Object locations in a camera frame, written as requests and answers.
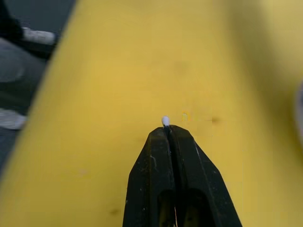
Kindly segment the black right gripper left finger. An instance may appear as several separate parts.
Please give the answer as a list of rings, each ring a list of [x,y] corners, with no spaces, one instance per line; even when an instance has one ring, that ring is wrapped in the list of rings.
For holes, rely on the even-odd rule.
[[[175,181],[164,128],[147,137],[128,178],[124,227],[173,227]]]

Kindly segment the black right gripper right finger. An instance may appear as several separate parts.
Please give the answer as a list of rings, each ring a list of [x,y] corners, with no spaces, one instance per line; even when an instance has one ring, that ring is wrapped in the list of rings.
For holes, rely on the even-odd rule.
[[[172,125],[169,145],[179,227],[242,226],[220,171],[186,129]]]

